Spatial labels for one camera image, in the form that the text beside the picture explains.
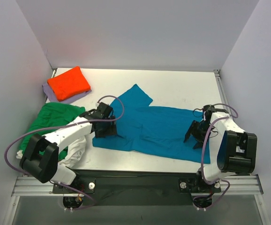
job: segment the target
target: blue t-shirt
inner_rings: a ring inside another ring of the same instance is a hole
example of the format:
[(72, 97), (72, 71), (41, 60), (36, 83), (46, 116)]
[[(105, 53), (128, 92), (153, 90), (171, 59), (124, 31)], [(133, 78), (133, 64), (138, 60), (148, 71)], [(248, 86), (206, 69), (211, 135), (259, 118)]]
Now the blue t-shirt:
[[(191, 110), (162, 106), (149, 106), (152, 99), (138, 85), (119, 96), (125, 107), (123, 117), (117, 121), (117, 136), (93, 138), (93, 146), (106, 149), (138, 151), (167, 158), (201, 162), (201, 149), (193, 149), (196, 140), (184, 136), (193, 120)], [(122, 113), (118, 100), (111, 103), (114, 115)], [(210, 163), (207, 144), (204, 163)]]

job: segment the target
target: white wall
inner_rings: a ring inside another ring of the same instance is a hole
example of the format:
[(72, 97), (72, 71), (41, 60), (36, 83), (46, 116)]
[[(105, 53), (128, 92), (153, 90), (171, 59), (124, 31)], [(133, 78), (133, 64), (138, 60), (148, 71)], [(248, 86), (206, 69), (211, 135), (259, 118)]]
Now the white wall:
[(237, 123), (258, 136), (256, 173), (271, 220), (271, 0), (260, 0), (221, 70)]
[(54, 68), (213, 71), (258, 0), (17, 0)]
[[(4, 149), (35, 118), (44, 102), (41, 84), (51, 74), (40, 44), (16, 1), (0, 0), (0, 224), (17, 176), (4, 162)], [(15, 150), (9, 158), (18, 165)]]

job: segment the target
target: tabletop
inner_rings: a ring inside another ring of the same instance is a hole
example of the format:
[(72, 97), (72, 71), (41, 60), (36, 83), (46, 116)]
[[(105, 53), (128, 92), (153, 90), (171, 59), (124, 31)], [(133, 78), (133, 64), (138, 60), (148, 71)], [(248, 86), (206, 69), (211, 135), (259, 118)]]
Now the tabletop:
[[(58, 68), (58, 76), (71, 68)], [(92, 92), (71, 105), (96, 108), (105, 95), (119, 96), (134, 84), (152, 99), (150, 105), (193, 110), (207, 104), (222, 103), (214, 73), (154, 70), (81, 69)], [(112, 98), (103, 99), (110, 104)], [(73, 169), (195, 173), (200, 163), (93, 147), (94, 134), (87, 135), (86, 150)], [(211, 163), (216, 162), (222, 137), (210, 139)]]

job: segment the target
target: white cloth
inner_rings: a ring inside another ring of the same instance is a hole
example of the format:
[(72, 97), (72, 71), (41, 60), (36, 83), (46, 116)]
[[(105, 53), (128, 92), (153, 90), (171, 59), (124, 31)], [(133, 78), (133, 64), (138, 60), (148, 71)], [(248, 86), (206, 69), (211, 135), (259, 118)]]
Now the white cloth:
[[(87, 141), (85, 139), (85, 136), (82, 136), (82, 137), (78, 138), (77, 140), (75, 140), (74, 142), (72, 142), (68, 146), (67, 156), (63, 160), (58, 162), (59, 165), (64, 165), (69, 168), (74, 166), (80, 160), (80, 158), (83, 156), (83, 154), (85, 152), (86, 143), (87, 143)], [(17, 152), (16, 158), (21, 159), (22, 156), (23, 156), (23, 151), (19, 150)]]

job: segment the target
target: orange cloth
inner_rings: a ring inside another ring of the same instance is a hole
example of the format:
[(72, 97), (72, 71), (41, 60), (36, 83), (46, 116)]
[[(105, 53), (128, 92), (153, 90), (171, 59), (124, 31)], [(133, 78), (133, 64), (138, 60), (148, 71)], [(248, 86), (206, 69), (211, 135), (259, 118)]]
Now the orange cloth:
[(59, 76), (48, 79), (47, 82), (59, 101), (90, 90), (90, 85), (80, 67), (74, 67)]

